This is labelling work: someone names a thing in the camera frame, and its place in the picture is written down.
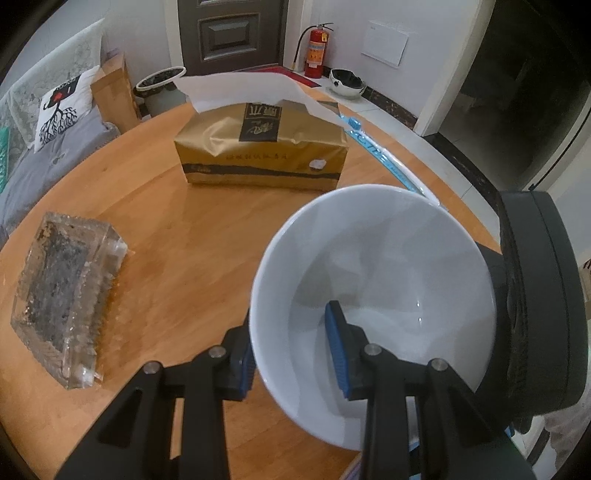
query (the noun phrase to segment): trash can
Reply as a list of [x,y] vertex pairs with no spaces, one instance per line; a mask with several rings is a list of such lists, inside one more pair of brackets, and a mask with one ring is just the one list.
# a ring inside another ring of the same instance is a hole
[[169,67],[147,76],[134,88],[134,94],[143,98],[150,115],[159,115],[187,102],[183,92],[177,90],[174,79],[187,73],[185,67]]

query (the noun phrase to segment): fire extinguisher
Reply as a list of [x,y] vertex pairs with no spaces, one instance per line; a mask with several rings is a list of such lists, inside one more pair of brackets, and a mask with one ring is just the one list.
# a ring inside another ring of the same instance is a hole
[[333,23],[328,22],[321,23],[319,25],[311,25],[302,32],[300,40],[297,43],[297,48],[295,50],[294,63],[291,66],[292,70],[296,68],[296,61],[298,53],[300,51],[301,41],[304,38],[306,32],[313,28],[314,30],[310,32],[310,42],[308,43],[308,52],[306,54],[306,68],[304,70],[304,75],[313,79],[319,79],[320,77],[322,77],[322,65],[324,63],[324,54],[326,53],[326,46],[329,42],[329,33],[327,32],[327,30],[334,31],[332,28],[329,28],[326,25],[333,25]]

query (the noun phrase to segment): tree print on pillow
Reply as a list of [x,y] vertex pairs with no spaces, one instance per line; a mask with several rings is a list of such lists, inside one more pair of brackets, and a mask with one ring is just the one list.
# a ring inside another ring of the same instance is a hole
[[58,134],[65,132],[78,120],[78,115],[73,107],[69,106],[60,109],[60,103],[76,91],[78,80],[80,80],[80,75],[56,87],[49,101],[42,106],[44,110],[48,110],[54,106],[56,108],[50,119],[43,124],[39,131],[39,140],[42,145],[53,140]]

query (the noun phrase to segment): glass block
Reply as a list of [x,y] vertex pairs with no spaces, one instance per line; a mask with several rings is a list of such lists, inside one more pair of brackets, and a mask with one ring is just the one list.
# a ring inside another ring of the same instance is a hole
[[48,212],[35,235],[11,325],[68,390],[94,383],[105,303],[126,253],[113,227],[93,219]]

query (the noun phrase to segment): wooden table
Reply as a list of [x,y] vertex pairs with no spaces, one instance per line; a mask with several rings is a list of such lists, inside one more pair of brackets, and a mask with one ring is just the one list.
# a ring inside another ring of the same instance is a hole
[[[173,138],[192,114],[190,105],[182,105],[94,153],[43,197],[0,252],[0,421],[43,480],[55,475],[143,363],[186,362],[241,323],[267,243],[292,213],[318,195],[188,185]],[[365,129],[432,189],[474,240],[498,249],[461,199],[431,170],[377,127],[366,122]],[[400,185],[356,142],[349,139],[349,144],[339,187]],[[99,344],[99,369],[105,380],[88,390],[64,390],[9,324],[25,256],[48,210],[109,222],[129,245]],[[233,479],[337,479],[355,455],[293,424],[259,378],[243,403],[226,403],[225,413]],[[179,434],[175,428],[174,455]]]

